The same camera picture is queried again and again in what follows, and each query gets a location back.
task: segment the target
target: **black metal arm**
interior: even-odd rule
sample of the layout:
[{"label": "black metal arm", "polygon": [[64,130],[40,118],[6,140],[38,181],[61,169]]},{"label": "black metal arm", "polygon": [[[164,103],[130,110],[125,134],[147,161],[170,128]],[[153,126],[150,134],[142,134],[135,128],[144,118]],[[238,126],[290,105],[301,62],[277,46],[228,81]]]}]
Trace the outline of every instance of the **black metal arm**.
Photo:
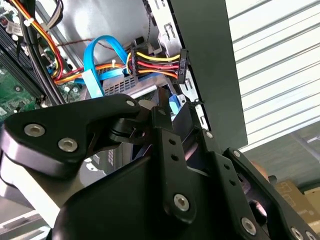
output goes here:
[{"label": "black metal arm", "polygon": [[[2,158],[52,180],[74,178],[85,158],[122,142],[144,146],[132,163],[64,204],[52,239],[320,239],[243,154],[222,154],[192,105],[172,124],[167,101],[160,91],[160,106],[143,107],[118,94],[5,121]],[[201,171],[186,158],[202,161]],[[266,221],[254,215],[253,200]]]}]

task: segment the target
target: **black side panel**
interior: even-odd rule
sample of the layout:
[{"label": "black side panel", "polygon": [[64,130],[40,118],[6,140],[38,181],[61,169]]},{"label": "black side panel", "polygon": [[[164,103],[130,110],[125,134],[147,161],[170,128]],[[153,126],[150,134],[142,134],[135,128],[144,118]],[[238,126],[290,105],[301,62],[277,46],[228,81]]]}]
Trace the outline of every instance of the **black side panel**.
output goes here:
[{"label": "black side panel", "polygon": [[189,51],[195,84],[219,146],[248,143],[224,0],[171,0],[171,12]]}]

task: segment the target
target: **motherboard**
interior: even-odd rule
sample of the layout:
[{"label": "motherboard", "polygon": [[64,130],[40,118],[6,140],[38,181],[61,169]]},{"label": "motherboard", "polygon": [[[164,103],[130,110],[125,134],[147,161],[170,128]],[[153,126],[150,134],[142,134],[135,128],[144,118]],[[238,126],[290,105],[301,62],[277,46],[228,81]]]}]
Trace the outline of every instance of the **motherboard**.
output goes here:
[{"label": "motherboard", "polygon": [[0,67],[0,122],[8,116],[36,108],[36,99],[3,67]]}]

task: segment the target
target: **cardboard box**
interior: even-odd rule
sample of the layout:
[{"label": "cardboard box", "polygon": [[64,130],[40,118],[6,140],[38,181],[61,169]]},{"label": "cardboard box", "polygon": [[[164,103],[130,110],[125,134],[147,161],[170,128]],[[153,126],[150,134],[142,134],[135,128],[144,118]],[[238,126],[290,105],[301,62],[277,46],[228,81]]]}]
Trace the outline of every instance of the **cardboard box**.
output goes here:
[{"label": "cardboard box", "polygon": [[305,191],[304,195],[318,214],[320,214],[320,187]]},{"label": "cardboard box", "polygon": [[316,233],[320,233],[320,214],[293,182],[279,182],[275,189]]}]

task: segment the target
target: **silver screw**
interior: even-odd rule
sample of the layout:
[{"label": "silver screw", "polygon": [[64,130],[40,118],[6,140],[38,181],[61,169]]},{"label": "silver screw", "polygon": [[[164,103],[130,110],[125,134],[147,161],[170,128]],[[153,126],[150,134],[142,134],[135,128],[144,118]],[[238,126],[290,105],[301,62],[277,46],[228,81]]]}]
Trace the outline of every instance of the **silver screw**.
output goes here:
[{"label": "silver screw", "polygon": [[159,113],[161,113],[162,115],[166,115],[166,112],[163,111],[162,109],[159,109]]},{"label": "silver screw", "polygon": [[298,229],[296,229],[295,227],[291,227],[291,231],[296,239],[304,240],[304,236],[302,236],[302,234],[298,231]]},{"label": "silver screw", "polygon": [[24,133],[31,137],[40,137],[45,134],[46,130],[39,124],[28,124],[24,127]]},{"label": "silver screw", "polygon": [[135,105],[135,103],[133,101],[131,101],[131,100],[127,100],[126,104],[128,104],[128,105],[130,105],[132,107]]},{"label": "silver screw", "polygon": [[241,156],[240,153],[236,150],[233,151],[233,154],[238,158],[240,158],[240,156]]},{"label": "silver screw", "polygon": [[248,218],[246,217],[241,218],[241,224],[243,228],[252,236],[257,234],[257,229],[255,225]]},{"label": "silver screw", "polygon": [[315,236],[313,236],[313,234],[309,231],[306,231],[305,234],[307,235],[307,237],[310,239],[310,240],[317,240]]},{"label": "silver screw", "polygon": [[209,132],[209,131],[207,131],[205,134],[206,134],[206,135],[208,136],[208,138],[210,138],[210,139],[213,139],[213,138],[214,138],[214,136],[212,135],[212,133]]},{"label": "silver screw", "polygon": [[181,211],[183,212],[186,212],[189,210],[189,201],[188,199],[183,196],[182,194],[176,194],[174,195],[173,197],[173,201],[174,201],[174,204],[176,205],[176,207],[178,209],[180,209]]},{"label": "silver screw", "polygon": [[58,142],[58,146],[62,151],[72,153],[78,148],[78,144],[75,140],[69,137],[62,138]]}]

